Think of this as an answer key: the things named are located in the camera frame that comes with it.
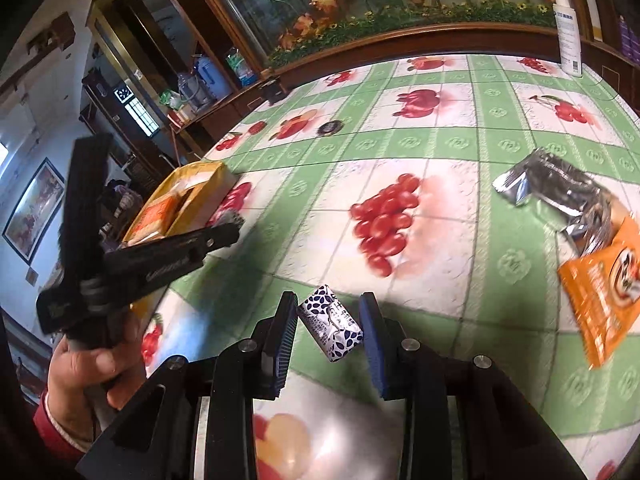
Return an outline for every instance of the black picture frame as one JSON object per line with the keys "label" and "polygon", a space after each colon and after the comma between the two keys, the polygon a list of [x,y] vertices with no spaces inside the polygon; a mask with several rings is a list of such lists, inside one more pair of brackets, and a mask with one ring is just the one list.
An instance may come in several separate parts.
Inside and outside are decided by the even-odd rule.
{"label": "black picture frame", "polygon": [[[45,218],[36,217],[32,214],[33,208],[30,203],[25,202],[25,200],[30,200],[31,198],[40,198],[38,195],[27,196],[27,193],[34,193],[36,188],[31,189],[32,186],[37,186],[40,184],[41,186],[51,186],[51,195],[49,198],[53,199],[52,205],[44,205],[44,211],[40,211],[46,216]],[[51,163],[51,161],[45,157],[42,163],[38,166],[38,169],[33,173],[33,176],[29,180],[29,183],[24,188],[23,192],[18,199],[18,202],[15,204],[14,209],[9,215],[9,219],[7,220],[6,225],[4,226],[4,230],[2,231],[2,238],[11,246],[11,248],[21,257],[21,259],[28,265],[31,265],[33,261],[33,257],[38,251],[38,247],[40,246],[40,242],[44,237],[44,233],[47,232],[51,221],[56,216],[60,206],[62,205],[62,201],[64,200],[65,195],[65,179],[62,177],[60,172],[55,168],[55,166]],[[29,222],[32,224],[31,226],[27,226],[27,229],[23,231],[18,231],[19,225],[15,224],[15,222],[20,221],[20,217],[17,215],[21,215],[22,218],[26,218],[25,213],[27,209],[30,211],[30,220]],[[37,227],[36,232],[33,232],[33,227]],[[18,238],[23,238],[23,241],[28,243],[28,250],[24,250],[24,243],[21,244]]]}

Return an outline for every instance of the green and white tablecloth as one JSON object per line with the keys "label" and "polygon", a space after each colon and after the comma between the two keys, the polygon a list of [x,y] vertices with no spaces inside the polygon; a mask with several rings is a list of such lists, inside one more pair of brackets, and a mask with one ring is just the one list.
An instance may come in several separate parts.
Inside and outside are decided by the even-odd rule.
{"label": "green and white tablecloth", "polygon": [[[235,127],[242,136],[232,147],[207,155],[252,184],[241,239],[172,285],[158,309],[162,336],[150,369],[168,355],[205,358],[249,336],[284,290],[302,301],[325,283],[352,312],[371,290],[387,316],[441,354],[491,356],[588,478],[618,464],[640,433],[640,324],[603,368],[589,371],[556,276],[572,257],[567,243],[534,205],[514,208],[499,197],[492,180],[543,146],[639,211],[640,120],[587,67],[574,78],[553,63],[520,61],[382,62],[306,84],[251,113]],[[412,93],[425,89],[437,99]],[[584,121],[558,113],[559,100]],[[298,116],[313,117],[295,135],[272,139]],[[344,127],[318,136],[332,120]],[[250,134],[259,121],[267,126]],[[357,250],[348,210],[403,173],[422,179],[420,205],[406,249],[390,258],[393,273],[380,278]],[[255,407],[306,427],[311,459],[293,478],[395,475],[402,405],[378,400],[361,348],[330,363],[299,323],[282,396]]]}

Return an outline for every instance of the orange snack bag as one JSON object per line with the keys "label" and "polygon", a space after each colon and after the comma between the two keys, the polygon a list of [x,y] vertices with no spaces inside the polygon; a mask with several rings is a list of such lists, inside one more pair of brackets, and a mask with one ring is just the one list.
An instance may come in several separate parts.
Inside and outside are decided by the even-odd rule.
{"label": "orange snack bag", "polygon": [[179,202],[180,194],[173,190],[145,205],[136,224],[131,228],[131,236],[127,245],[132,246],[164,236],[174,221],[175,210]]}
{"label": "orange snack bag", "polygon": [[640,314],[640,230],[627,216],[611,245],[558,269],[591,367],[599,368]]}

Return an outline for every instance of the framed wall painting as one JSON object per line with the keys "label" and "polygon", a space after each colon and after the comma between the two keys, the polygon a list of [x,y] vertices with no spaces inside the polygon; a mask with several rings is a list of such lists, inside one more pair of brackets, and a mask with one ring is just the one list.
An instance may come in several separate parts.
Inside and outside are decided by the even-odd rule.
{"label": "framed wall painting", "polygon": [[65,193],[65,179],[48,158],[42,161],[9,216],[2,237],[30,264]]}

